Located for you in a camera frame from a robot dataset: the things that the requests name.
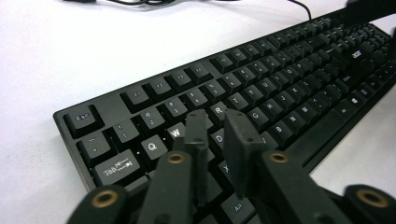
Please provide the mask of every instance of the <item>cable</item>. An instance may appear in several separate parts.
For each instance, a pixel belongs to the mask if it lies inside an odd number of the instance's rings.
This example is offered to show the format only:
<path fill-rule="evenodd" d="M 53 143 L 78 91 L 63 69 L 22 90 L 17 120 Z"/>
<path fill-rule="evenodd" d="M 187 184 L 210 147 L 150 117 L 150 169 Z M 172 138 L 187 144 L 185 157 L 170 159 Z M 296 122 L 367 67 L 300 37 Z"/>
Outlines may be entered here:
<path fill-rule="evenodd" d="M 289 1 L 292 2 L 292 3 L 294 3 L 294 4 L 299 5 L 300 7 L 305 8 L 306 12 L 308 13 L 308 18 L 309 18 L 309 20 L 312 20 L 312 18 L 311 18 L 311 11 L 309 11 L 309 8 L 308 8 L 306 5 L 304 5 L 304 4 L 301 3 L 301 2 L 294 1 L 294 0 L 289 0 Z"/>

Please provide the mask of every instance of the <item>brass insert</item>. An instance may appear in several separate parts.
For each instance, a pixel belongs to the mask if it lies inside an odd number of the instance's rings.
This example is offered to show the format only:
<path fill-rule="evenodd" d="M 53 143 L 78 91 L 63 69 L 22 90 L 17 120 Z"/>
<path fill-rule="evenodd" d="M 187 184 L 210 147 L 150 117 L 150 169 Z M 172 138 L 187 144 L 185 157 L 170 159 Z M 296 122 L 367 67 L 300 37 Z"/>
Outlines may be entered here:
<path fill-rule="evenodd" d="M 184 161 L 184 156 L 181 154 L 175 153 L 168 157 L 168 161 L 173 164 L 182 163 Z"/>
<path fill-rule="evenodd" d="M 381 194 L 370 189 L 359 189 L 356 192 L 358 198 L 373 207 L 385 208 L 389 206 L 388 200 Z"/>
<path fill-rule="evenodd" d="M 274 152 L 270 155 L 270 159 L 275 162 L 287 162 L 289 158 L 282 153 Z"/>
<path fill-rule="evenodd" d="M 119 198 L 119 194 L 111 189 L 99 192 L 92 198 L 92 205 L 97 208 L 108 207 Z"/>

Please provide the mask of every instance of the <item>function key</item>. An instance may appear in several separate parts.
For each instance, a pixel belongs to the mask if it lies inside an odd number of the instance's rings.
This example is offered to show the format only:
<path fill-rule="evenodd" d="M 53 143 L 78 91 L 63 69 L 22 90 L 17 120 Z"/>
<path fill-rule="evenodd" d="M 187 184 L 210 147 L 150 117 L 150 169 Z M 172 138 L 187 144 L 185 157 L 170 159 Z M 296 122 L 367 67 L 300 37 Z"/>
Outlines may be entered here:
<path fill-rule="evenodd" d="M 225 54 L 216 55 L 210 62 L 222 73 L 229 72 L 235 68 L 235 64 Z"/>
<path fill-rule="evenodd" d="M 186 69 L 186 72 L 189 74 L 190 78 L 195 82 L 195 84 L 201 84 L 213 78 L 201 63 L 195 63 L 191 65 L 188 69 Z"/>
<path fill-rule="evenodd" d="M 153 78 L 146 86 L 148 93 L 153 96 L 156 102 L 169 98 L 174 94 L 172 88 L 163 77 Z"/>
<path fill-rule="evenodd" d="M 177 92 L 185 91 L 194 86 L 191 78 L 183 70 L 173 72 L 166 80 Z"/>
<path fill-rule="evenodd" d="M 128 109 L 131 111 L 131 113 L 135 113 L 151 105 L 149 96 L 141 86 L 132 86 L 131 88 L 128 88 L 125 93 L 121 94 L 121 98 L 128 106 Z"/>

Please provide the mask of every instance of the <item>white table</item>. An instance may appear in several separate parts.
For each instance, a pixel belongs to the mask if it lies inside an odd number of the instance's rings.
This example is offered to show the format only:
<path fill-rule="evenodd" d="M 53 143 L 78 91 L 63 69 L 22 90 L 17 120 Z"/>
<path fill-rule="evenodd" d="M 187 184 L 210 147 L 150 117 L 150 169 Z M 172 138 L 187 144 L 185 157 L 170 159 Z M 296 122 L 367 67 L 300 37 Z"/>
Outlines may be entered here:
<path fill-rule="evenodd" d="M 344 0 L 302 1 L 317 17 Z M 396 17 L 376 21 L 390 32 Z M 306 21 L 288 1 L 0 1 L 0 222 L 65 223 L 87 191 L 52 119 L 89 100 Z M 396 197 L 396 90 L 313 173 L 341 193 L 366 183 Z"/>

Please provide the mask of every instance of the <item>black keyboard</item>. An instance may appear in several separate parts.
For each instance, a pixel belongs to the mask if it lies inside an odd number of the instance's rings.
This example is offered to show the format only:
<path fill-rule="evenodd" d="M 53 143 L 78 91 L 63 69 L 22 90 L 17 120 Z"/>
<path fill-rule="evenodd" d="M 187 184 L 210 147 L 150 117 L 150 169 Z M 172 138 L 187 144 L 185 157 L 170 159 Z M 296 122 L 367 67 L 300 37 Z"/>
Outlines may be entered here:
<path fill-rule="evenodd" d="M 87 190 L 133 190 L 203 108 L 208 197 L 194 223 L 260 223 L 233 194 L 222 157 L 224 109 L 243 111 L 270 150 L 311 171 L 396 82 L 390 36 L 372 24 L 345 28 L 342 11 L 292 26 L 54 114 Z"/>

